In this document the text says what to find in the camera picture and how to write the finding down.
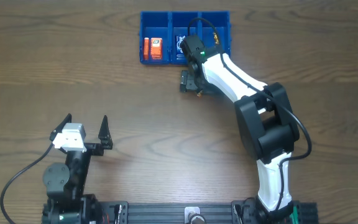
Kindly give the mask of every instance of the orange box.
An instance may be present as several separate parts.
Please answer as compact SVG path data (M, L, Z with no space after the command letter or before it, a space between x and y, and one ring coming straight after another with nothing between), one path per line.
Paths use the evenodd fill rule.
M162 38L152 38L150 55L152 59L162 59Z
M143 59L144 60L148 60L149 59L149 38L145 37L144 38L144 46L143 46Z

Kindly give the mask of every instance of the wooden table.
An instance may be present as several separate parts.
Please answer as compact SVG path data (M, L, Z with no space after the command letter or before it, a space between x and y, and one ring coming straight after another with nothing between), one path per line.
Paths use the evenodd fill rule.
M230 202L255 196L256 163L232 103L179 92L183 67L139 63L140 11L230 10L232 60L281 82L312 137L290 164L295 200L321 223L358 222L358 1L0 0L0 193L49 145L66 116L115 147L92 158L86 191L100 200ZM302 136L295 154L306 150ZM39 223L52 151L5 197L17 223ZM0 223L6 223L0 211Z

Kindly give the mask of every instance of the blue tray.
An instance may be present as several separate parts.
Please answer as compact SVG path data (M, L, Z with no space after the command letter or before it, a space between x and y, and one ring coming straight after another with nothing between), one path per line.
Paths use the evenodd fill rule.
M186 65L185 58L177 58L176 35L187 35L187 26L189 22L196 17L202 17L214 24L216 27L224 51L231 54L231 36L230 36L230 12L150 12L140 13L140 31L139 31L139 58L143 64L175 64ZM205 46L212 47L215 43L213 30L206 23L196 21L191 25L190 33L195 34L203 40ZM148 60L143 58L144 38L158 37L162 38L162 59L153 60L149 56Z

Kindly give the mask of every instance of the cable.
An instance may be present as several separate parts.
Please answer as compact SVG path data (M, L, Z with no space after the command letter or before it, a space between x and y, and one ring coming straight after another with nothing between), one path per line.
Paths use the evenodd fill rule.
M200 17L197 17L197 18L194 18L190 21L189 23L189 26L187 27L187 32L188 32L188 35L190 35L190 25L191 23L193 23L194 21L196 20L201 20L201 21L204 21L205 23L207 23L211 28L212 30L214 30L215 34L216 34L216 37L218 39L218 42L219 42L219 45L221 45L221 39L219 37L219 34L218 34L218 31L216 30L215 26L212 25L212 23L210 21L207 21L206 19L204 18L200 18ZM297 125L299 126L299 128L302 130L303 134L305 135L305 138L306 138L306 142L308 144L308 150L300 155L300 156L294 156L294 157L289 157L289 158L285 158L283 160L280 161L279 165L278 165L278 168L280 169L280 177L281 177L281 191L280 191L280 198L278 200L278 203L277 203L277 206L276 206L276 211L280 208L280 204L281 204L281 201L282 201L282 198L283 198L283 194L284 194L284 174L283 174L283 163L286 162L286 161L295 161L295 160L298 160L298 159L304 159L306 157L308 157L311 153L311 148L312 148L312 143L311 143L311 138L310 138L310 135L309 135L309 132L308 130L306 130L305 126L302 124L302 122L298 119L298 117L296 117L291 111L289 111L288 109L286 109L283 105L281 105L281 103L277 102L272 96L269 96L268 94L264 93L263 91L260 91L258 90L256 87L252 86L251 84L247 83L245 80L243 80L239 75L237 75L235 72L233 72L229 67L228 65L226 65L226 63L224 62L224 59L223 59L223 53L224 53L224 50L222 48L222 51L220 53L220 56L221 56L221 61L222 61L222 64L223 64L223 67L226 68L231 74L233 74L238 80L240 80L243 84L245 84L248 88L251 88L253 89L254 91L256 91L258 94L261 94L262 96L264 96L266 99L270 100L272 103L274 103L275 106L278 106L279 108L281 108L282 110L284 110L288 115L290 115L292 117L292 119L297 123Z
M1 207L1 211L2 214L4 214L6 220L10 223L10 224L15 224L14 221L9 217L9 215L6 213L5 210L5 206L4 206L4 197L5 197L5 193L7 188L10 186L10 184L16 180L16 178L18 178L18 176L22 175L25 171L27 171L28 169L30 169L31 167L33 167L34 165L36 165L39 161L41 161L45 156L47 156L47 154L50 152L51 148L53 146L53 143L50 143L48 149L44 152L44 154L42 154L41 157L39 157L36 161L32 162L30 165L26 166L25 168L23 168L22 170L20 170L16 175L14 175L5 185L4 189L1 192L1 197L0 197L0 207Z

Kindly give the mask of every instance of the blue package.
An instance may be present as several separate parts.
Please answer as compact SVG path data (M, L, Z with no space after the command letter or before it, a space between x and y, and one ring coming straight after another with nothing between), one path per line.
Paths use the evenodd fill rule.
M185 58L183 51L181 50L180 43L185 39L186 35L177 35L177 58Z

